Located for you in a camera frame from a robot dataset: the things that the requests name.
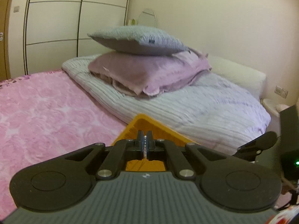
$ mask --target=pink fuzzy blanket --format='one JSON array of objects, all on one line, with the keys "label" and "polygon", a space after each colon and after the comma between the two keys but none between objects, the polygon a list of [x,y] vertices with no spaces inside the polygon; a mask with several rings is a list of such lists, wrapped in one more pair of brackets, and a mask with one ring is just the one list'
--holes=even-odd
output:
[{"label": "pink fuzzy blanket", "polygon": [[63,71],[0,82],[0,220],[16,208],[9,182],[17,171],[95,142],[110,145],[125,126]]}]

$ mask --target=pink pillow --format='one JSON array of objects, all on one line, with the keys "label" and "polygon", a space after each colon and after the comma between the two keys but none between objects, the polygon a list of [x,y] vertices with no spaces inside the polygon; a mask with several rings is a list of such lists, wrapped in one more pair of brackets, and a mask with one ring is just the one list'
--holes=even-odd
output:
[{"label": "pink pillow", "polygon": [[101,78],[112,78],[136,95],[180,89],[192,84],[199,73],[210,70],[207,58],[196,51],[183,51],[171,56],[142,56],[110,52],[96,58],[88,69]]}]

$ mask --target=wooden door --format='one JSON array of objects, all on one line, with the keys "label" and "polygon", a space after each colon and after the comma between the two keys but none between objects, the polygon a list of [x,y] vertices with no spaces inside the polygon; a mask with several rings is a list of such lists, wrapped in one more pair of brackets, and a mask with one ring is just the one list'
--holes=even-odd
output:
[{"label": "wooden door", "polygon": [[8,19],[11,0],[0,0],[0,81],[10,78],[8,65]]}]

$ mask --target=wooden door frame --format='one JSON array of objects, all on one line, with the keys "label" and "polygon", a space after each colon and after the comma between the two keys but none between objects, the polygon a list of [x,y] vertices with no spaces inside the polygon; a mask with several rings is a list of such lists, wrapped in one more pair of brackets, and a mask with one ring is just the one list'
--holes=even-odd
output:
[{"label": "wooden door frame", "polygon": [[7,1],[5,20],[4,20],[4,62],[5,62],[7,79],[11,78],[10,68],[9,68],[9,60],[8,60],[8,25],[9,25],[11,2],[12,2],[12,0]]}]

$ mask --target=round black pad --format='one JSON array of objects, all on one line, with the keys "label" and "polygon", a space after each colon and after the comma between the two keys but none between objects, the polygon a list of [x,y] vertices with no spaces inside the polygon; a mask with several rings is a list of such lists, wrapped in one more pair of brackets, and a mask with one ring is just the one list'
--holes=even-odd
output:
[{"label": "round black pad", "polygon": [[210,162],[200,188],[208,199],[234,212],[256,212],[272,207],[281,180],[272,171],[245,161]]},{"label": "round black pad", "polygon": [[46,171],[38,173],[31,179],[31,184],[41,191],[53,191],[65,184],[65,176],[62,173]]},{"label": "round black pad", "polygon": [[44,212],[78,203],[91,187],[81,162],[53,159],[19,171],[10,182],[10,193],[18,207]]},{"label": "round black pad", "polygon": [[239,191],[254,190],[261,183],[259,176],[247,171],[232,172],[225,179],[228,186]]}]

